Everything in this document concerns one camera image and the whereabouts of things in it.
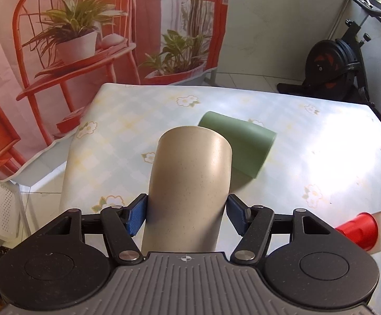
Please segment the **green plastic cup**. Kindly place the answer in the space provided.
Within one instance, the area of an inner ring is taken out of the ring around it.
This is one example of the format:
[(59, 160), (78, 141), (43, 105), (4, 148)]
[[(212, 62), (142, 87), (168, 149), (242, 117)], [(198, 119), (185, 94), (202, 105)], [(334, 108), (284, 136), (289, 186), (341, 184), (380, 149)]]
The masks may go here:
[(232, 148), (232, 166), (256, 179), (272, 148), (276, 133), (258, 124), (216, 112), (206, 112), (199, 127), (221, 134)]

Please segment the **floral checked tablecloth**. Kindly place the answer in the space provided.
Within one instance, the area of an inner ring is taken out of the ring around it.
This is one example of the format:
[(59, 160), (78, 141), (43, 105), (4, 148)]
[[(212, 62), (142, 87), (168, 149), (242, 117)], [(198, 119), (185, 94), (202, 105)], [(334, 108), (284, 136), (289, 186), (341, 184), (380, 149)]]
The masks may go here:
[[(96, 213), (148, 189), (159, 138), (209, 111), (276, 134), (256, 178), (236, 174), (232, 192), (277, 213), (305, 208), (338, 226), (381, 212), (381, 123), (367, 107), (221, 87), (105, 84), (75, 133), (60, 208)], [(381, 314), (380, 280), (370, 306)]]

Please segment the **red printed backdrop curtain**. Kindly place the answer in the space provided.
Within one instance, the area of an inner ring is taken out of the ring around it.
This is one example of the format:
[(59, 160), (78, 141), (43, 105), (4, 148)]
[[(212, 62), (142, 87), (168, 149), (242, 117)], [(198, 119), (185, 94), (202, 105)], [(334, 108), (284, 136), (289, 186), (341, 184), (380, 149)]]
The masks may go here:
[(79, 128), (102, 84), (217, 68), (229, 0), (0, 0), (0, 179)]

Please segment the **beige speckled cup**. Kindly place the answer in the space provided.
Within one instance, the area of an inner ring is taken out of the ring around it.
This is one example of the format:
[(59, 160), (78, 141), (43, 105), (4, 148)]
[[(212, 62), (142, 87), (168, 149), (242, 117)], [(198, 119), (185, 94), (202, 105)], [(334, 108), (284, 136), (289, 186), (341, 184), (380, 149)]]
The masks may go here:
[(232, 148), (222, 135), (197, 126), (164, 133), (150, 175), (142, 252), (214, 251), (231, 172)]

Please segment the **black exercise bike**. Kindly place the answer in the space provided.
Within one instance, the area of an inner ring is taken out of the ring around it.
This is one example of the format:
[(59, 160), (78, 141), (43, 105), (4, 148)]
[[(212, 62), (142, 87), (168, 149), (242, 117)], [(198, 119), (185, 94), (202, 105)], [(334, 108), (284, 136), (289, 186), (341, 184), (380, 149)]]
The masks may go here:
[(364, 19), (371, 17), (381, 23), (381, 0), (344, 0), (327, 39), (316, 43), (309, 52), (302, 84), (279, 83), (276, 86), (278, 92), (342, 102), (369, 103), (361, 47), (371, 41), (371, 37), (364, 33), (359, 40), (358, 33), (363, 24), (350, 19), (345, 20), (346, 31), (343, 36), (334, 37), (349, 2), (354, 2), (366, 13)]

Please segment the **red plastic cup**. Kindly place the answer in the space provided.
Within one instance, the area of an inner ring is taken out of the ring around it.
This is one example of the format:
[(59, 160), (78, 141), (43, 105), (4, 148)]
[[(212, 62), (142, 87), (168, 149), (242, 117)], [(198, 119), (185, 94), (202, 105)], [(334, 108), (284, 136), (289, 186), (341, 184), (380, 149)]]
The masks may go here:
[(370, 213), (357, 214), (354, 219), (341, 224), (336, 230), (365, 251), (373, 249), (378, 241), (378, 223)]

